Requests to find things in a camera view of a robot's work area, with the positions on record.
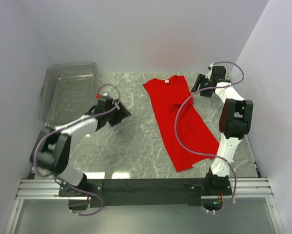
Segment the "aluminium rail frame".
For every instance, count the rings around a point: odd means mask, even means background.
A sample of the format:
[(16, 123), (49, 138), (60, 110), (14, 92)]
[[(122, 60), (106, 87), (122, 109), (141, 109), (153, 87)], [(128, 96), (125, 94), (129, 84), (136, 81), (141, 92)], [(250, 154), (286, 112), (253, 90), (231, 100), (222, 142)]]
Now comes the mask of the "aluminium rail frame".
[[(89, 178), (203, 177), (211, 162), (177, 173), (163, 146), (143, 83), (169, 73), (109, 73), (100, 83), (116, 85), (132, 117), (97, 134), (87, 134), (73, 148), (71, 162)], [(239, 178), (235, 203), (210, 214), (187, 205), (110, 206), (88, 217), (69, 212), (51, 178), (23, 180), (7, 226), (9, 234), (281, 234), (283, 228), (266, 178), (257, 174), (248, 140), (239, 144), (233, 167)]]

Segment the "red t shirt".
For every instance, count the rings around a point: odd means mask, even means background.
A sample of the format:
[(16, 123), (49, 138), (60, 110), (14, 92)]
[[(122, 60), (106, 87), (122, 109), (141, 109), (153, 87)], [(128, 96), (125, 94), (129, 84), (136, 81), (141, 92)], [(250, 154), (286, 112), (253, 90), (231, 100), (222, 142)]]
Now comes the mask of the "red t shirt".
[(153, 112), (164, 146), (177, 172), (215, 155), (219, 143), (193, 107), (184, 76), (172, 76), (168, 80), (153, 78), (143, 87), (149, 94)]

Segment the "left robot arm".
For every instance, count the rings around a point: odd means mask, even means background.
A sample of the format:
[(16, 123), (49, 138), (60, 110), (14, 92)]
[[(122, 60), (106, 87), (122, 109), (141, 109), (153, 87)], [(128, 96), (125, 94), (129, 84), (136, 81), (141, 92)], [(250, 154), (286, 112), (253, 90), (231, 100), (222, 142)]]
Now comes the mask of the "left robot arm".
[(86, 134), (92, 134), (106, 124), (111, 127), (122, 122), (131, 113), (120, 99), (98, 96), (97, 104), (78, 119), (55, 128), (44, 127), (30, 155), (35, 168), (49, 171), (62, 180), (71, 192), (81, 196), (90, 190), (86, 174), (69, 163), (71, 147), (78, 144)]

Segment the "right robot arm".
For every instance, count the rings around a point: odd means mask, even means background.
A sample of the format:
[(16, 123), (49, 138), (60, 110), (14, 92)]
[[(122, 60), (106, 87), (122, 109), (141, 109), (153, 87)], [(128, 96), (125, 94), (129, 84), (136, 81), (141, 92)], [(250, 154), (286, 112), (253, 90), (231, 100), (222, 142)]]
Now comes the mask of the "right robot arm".
[(216, 158), (205, 177), (204, 190), (214, 195), (217, 192), (227, 192), (230, 189), (230, 168), (238, 145), (251, 128), (253, 102), (244, 99), (233, 87), (226, 75), (226, 68), (213, 63), (208, 67), (206, 75), (199, 74), (191, 92), (200, 92), (203, 97), (216, 94), (223, 102), (219, 119), (221, 133)]

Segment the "black base beam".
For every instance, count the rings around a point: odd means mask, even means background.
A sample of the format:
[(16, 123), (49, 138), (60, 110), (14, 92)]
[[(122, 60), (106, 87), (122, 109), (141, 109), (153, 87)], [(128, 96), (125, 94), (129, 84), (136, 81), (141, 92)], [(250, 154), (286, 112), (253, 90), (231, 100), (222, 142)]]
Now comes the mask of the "black base beam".
[(104, 206), (201, 206), (203, 196), (232, 195), (229, 181), (217, 186), (203, 178), (89, 179), (87, 184), (87, 191), (101, 197)]

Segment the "clear plastic bin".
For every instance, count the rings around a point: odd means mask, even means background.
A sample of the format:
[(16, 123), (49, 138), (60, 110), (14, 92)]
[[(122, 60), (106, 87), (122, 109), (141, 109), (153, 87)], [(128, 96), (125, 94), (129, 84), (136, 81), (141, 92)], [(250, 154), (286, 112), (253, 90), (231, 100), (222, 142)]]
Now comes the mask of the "clear plastic bin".
[(55, 64), (48, 67), (41, 89), (39, 120), (63, 125), (78, 119), (97, 103), (97, 64)]

